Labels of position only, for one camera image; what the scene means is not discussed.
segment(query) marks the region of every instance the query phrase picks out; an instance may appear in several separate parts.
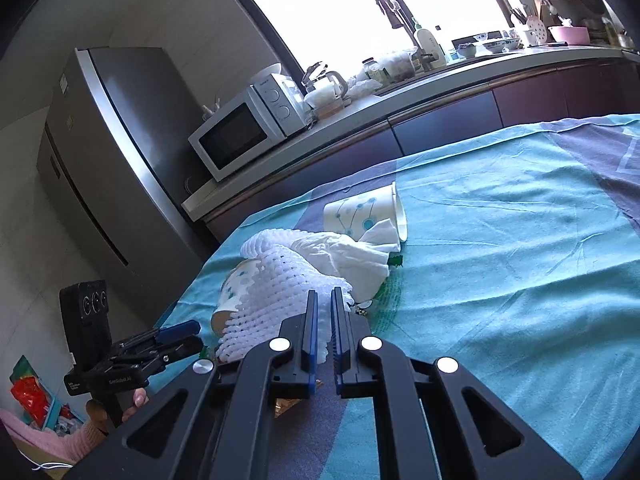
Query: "kitchen cabinet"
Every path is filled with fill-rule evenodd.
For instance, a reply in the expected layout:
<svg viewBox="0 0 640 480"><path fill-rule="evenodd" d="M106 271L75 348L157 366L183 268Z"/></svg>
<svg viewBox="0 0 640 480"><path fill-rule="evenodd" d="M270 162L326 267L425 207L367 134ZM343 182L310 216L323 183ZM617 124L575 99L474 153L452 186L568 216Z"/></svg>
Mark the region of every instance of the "kitchen cabinet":
<svg viewBox="0 0 640 480"><path fill-rule="evenodd" d="M541 123L567 117L566 101L555 70L494 89L502 124Z"/></svg>
<svg viewBox="0 0 640 480"><path fill-rule="evenodd" d="M559 70L568 116L575 119L640 110L640 80L629 64Z"/></svg>
<svg viewBox="0 0 640 480"><path fill-rule="evenodd" d="M400 146L391 129L383 130L260 190L222 214L214 216L207 221L207 227L222 243L245 218L255 212L295 198L321 184L401 156Z"/></svg>
<svg viewBox="0 0 640 480"><path fill-rule="evenodd" d="M490 91L393 126L405 155L477 137L501 128L498 107Z"/></svg>

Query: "bowl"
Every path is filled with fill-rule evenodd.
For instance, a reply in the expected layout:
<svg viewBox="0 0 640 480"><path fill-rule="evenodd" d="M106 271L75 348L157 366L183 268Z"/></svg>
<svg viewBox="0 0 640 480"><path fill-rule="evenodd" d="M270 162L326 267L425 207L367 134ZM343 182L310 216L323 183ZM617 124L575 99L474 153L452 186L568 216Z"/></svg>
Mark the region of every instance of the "bowl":
<svg viewBox="0 0 640 480"><path fill-rule="evenodd" d="M518 40L513 38L507 38L506 40L489 40L483 41L482 46L492 54L500 54L505 48L507 50L514 50L518 46Z"/></svg>
<svg viewBox="0 0 640 480"><path fill-rule="evenodd" d="M265 77L267 77L269 74L279 74L281 72L282 72L281 63L272 64L267 68L263 68L262 70L260 70L260 72L258 72L251 79L249 79L249 84L255 86L259 82L261 82Z"/></svg>
<svg viewBox="0 0 640 480"><path fill-rule="evenodd" d="M549 27L549 31L556 41L566 41L569 45L591 44L587 27Z"/></svg>
<svg viewBox="0 0 640 480"><path fill-rule="evenodd" d="M469 59L476 56L476 46L473 43L462 44L456 49L456 52L460 57Z"/></svg>
<svg viewBox="0 0 640 480"><path fill-rule="evenodd" d="M518 46L520 45L520 38L508 38L508 39L506 39L504 41L506 41L504 46L509 51L516 50L518 48Z"/></svg>

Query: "dish soap bottle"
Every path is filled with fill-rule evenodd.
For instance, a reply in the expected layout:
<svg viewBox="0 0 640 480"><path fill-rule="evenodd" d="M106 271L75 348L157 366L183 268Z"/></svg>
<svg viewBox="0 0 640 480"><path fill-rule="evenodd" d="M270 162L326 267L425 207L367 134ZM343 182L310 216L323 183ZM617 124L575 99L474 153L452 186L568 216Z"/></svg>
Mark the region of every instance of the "dish soap bottle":
<svg viewBox="0 0 640 480"><path fill-rule="evenodd" d="M431 31L426 28L422 28L418 20L413 18L414 20L414 38L420 45L420 47L425 51L426 54L431 54L434 57L434 61L431 61L431 66L433 68L442 68L447 65L447 58L444 55L444 51L442 47L436 41L435 36L431 33Z"/></svg>

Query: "blue and white bowl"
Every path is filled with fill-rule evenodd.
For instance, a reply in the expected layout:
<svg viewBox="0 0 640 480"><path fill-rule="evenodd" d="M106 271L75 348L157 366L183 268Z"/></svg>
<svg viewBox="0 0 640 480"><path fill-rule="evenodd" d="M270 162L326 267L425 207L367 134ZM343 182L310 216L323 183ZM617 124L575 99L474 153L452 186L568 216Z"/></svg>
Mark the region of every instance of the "blue and white bowl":
<svg viewBox="0 0 640 480"><path fill-rule="evenodd" d="M492 54L500 54L505 49L507 51L515 50L518 47L520 40L517 38L504 38L501 40L487 40L482 42L482 46L485 47Z"/></svg>

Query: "plastic bag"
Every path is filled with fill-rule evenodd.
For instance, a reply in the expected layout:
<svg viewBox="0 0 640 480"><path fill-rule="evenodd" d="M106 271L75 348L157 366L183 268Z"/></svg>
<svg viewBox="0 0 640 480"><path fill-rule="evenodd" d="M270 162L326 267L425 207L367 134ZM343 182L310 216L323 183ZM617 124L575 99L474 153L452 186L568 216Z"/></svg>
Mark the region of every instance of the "plastic bag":
<svg viewBox="0 0 640 480"><path fill-rule="evenodd" d="M374 79L358 81L355 85L349 88L346 96L355 101L356 99L361 99L373 94L373 92L380 88L382 88L382 83L375 81Z"/></svg>
<svg viewBox="0 0 640 480"><path fill-rule="evenodd" d="M38 380L34 376L18 379L11 387L11 394L31 415L38 427L42 428L49 413L50 401Z"/></svg>
<svg viewBox="0 0 640 480"><path fill-rule="evenodd" d="M411 79L415 76L411 55L406 50L385 54L378 59L378 64L386 70L394 83Z"/></svg>

